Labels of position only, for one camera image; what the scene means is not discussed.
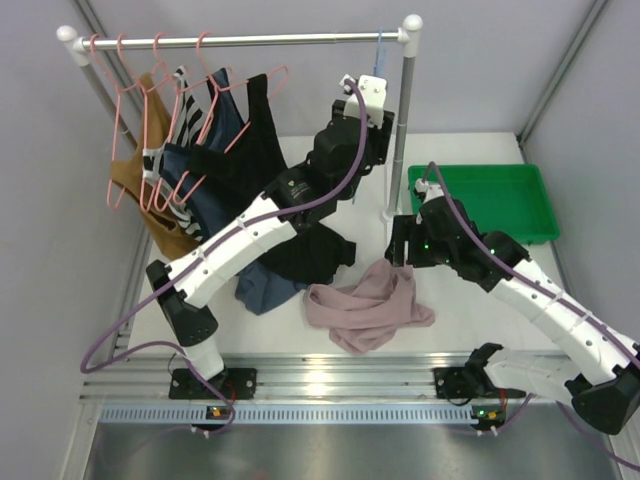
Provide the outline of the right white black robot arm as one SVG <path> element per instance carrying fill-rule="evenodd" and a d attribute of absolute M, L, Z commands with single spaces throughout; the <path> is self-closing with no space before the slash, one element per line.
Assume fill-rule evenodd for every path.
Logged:
<path fill-rule="evenodd" d="M 460 201 L 438 197 L 417 215 L 396 216 L 385 257 L 395 266 L 451 268 L 518 311 L 564 353 L 551 358 L 485 343 L 454 372 L 455 396 L 532 393 L 572 407 L 609 435 L 620 433 L 638 409 L 638 342 L 606 329 L 506 233 L 479 232 Z"/>

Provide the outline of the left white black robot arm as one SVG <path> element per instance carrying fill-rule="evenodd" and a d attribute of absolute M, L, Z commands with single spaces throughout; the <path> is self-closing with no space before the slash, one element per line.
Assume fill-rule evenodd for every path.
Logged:
<path fill-rule="evenodd" d="M 286 169 L 226 227 L 183 257 L 152 262 L 146 275 L 152 297 L 170 325 L 192 371 L 191 384 L 205 397 L 225 388 L 225 363 L 215 334 L 211 297 L 228 280 L 274 247 L 332 215 L 354 197 L 362 177 L 385 163 L 394 113 L 355 97 L 337 100 L 332 118 L 316 134 L 312 150 Z"/>

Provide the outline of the light blue wire hanger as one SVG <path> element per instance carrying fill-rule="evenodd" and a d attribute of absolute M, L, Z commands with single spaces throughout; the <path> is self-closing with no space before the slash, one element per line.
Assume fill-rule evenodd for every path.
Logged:
<path fill-rule="evenodd" d="M 375 56 L 375 62 L 374 62 L 374 67 L 373 67 L 373 76 L 374 77 L 380 77 L 382 78 L 382 72 L 384 69 L 384 63 L 385 63 L 385 59 L 386 59 L 386 49 L 385 47 L 382 46 L 382 29 L 379 30 L 378 32 L 378 40 L 377 40 L 377 47 L 376 47 L 376 56 Z M 355 85 L 355 79 L 353 77 L 348 77 L 349 81 L 351 81 L 352 83 L 354 83 Z M 343 89 L 344 89 L 344 93 L 345 94 L 353 94 L 353 89 L 350 88 L 349 84 L 344 84 L 343 85 Z M 384 126 L 384 111 L 382 111 L 383 117 L 382 117 L 382 123 L 381 126 L 376 126 L 374 124 L 369 123 L 368 124 L 368 128 L 369 130 L 376 128 L 377 130 L 381 130 L 382 127 Z M 358 183 L 358 179 L 360 177 L 357 177 L 357 170 L 355 171 L 355 173 L 353 174 L 351 181 L 352 184 L 350 184 L 351 186 L 351 193 L 353 194 L 351 197 L 351 203 L 355 204 L 356 202 L 356 190 L 357 190 L 357 183 Z"/>

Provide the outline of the pink tank top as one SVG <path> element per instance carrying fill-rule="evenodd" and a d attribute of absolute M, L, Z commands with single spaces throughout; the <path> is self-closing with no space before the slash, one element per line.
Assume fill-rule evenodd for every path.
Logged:
<path fill-rule="evenodd" d="M 309 286 L 303 304 L 310 326 L 325 329 L 344 351 L 363 355 L 391 341 L 402 328 L 434 324 L 435 312 L 420 304 L 416 294 L 414 269 L 381 259 L 355 285 Z"/>

